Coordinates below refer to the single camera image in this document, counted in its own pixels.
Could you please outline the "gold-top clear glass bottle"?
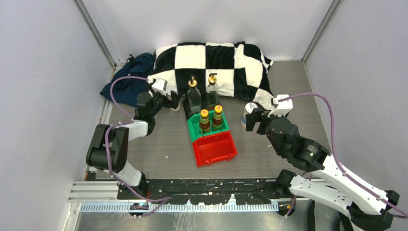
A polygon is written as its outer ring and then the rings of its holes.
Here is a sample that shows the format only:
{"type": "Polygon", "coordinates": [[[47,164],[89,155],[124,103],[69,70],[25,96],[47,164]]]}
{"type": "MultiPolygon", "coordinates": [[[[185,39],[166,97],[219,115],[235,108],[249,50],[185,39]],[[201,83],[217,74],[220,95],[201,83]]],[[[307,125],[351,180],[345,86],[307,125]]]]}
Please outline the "gold-top clear glass bottle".
{"type": "Polygon", "coordinates": [[[201,111],[201,93],[197,88],[197,81],[194,75],[191,75],[188,81],[190,89],[187,91],[191,113],[199,113],[201,111]]]}

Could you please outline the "gold-top oil bottle brown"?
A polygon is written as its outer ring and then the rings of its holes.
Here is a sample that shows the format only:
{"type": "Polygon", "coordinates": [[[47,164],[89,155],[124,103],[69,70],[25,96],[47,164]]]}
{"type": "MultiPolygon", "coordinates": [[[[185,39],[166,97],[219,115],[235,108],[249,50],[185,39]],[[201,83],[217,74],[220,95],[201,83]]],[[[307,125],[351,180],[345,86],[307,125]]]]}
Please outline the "gold-top oil bottle brown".
{"type": "Polygon", "coordinates": [[[218,105],[218,88],[216,85],[217,82],[217,73],[210,73],[208,78],[208,86],[206,87],[206,99],[207,99],[207,109],[214,110],[215,106],[218,105]]]}

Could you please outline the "yellow-capped sauce bottle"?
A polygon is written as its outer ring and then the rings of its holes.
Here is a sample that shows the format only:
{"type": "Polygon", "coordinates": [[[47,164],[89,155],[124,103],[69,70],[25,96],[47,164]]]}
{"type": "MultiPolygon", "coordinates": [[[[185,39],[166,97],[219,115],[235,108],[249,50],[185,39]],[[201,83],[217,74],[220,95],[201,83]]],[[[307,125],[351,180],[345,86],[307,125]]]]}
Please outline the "yellow-capped sauce bottle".
{"type": "Polygon", "coordinates": [[[210,121],[209,121],[209,112],[207,109],[200,111],[200,120],[199,120],[199,132],[200,134],[206,134],[210,132],[210,121]]]}
{"type": "Polygon", "coordinates": [[[212,130],[218,131],[222,129],[223,124],[223,108],[221,105],[216,105],[214,107],[214,114],[212,119],[212,130]]]}

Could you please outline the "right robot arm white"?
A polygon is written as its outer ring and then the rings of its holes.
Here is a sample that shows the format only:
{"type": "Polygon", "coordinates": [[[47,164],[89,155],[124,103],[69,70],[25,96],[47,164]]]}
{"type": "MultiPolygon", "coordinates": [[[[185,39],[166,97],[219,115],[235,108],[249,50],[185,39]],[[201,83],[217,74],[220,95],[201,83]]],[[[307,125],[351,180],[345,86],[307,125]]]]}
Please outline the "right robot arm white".
{"type": "Polygon", "coordinates": [[[391,206],[397,205],[399,194],[378,189],[364,180],[361,186],[350,180],[337,166],[334,155],[318,142],[300,135],[298,126],[286,116],[268,116],[268,111],[255,111],[246,116],[246,130],[260,122],[257,133],[265,134],[276,154],[295,168],[327,182],[310,182],[299,174],[282,170],[275,181],[280,197],[296,195],[309,198],[337,210],[357,227],[366,231],[384,231],[391,227],[391,206]]]}

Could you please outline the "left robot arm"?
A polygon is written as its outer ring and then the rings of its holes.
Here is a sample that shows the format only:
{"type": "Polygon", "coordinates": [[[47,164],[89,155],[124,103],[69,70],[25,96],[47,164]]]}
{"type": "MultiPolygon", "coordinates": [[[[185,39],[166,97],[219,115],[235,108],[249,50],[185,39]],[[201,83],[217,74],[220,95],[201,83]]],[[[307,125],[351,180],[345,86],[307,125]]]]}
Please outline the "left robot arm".
{"type": "Polygon", "coordinates": [[[207,111],[204,125],[207,130],[199,131],[203,126],[199,121],[199,112],[191,111],[188,99],[171,91],[167,96],[156,92],[150,95],[143,92],[138,96],[135,116],[125,124],[98,124],[86,156],[90,167],[105,171],[119,182],[123,191],[129,186],[129,193],[136,199],[147,195],[148,183],[145,174],[136,170],[128,161],[128,143],[136,138],[145,137],[155,128],[155,115],[163,108],[177,108],[183,105],[186,127],[188,128],[194,151],[196,165],[210,166],[221,161],[230,161],[237,150],[223,112],[207,111]]]}

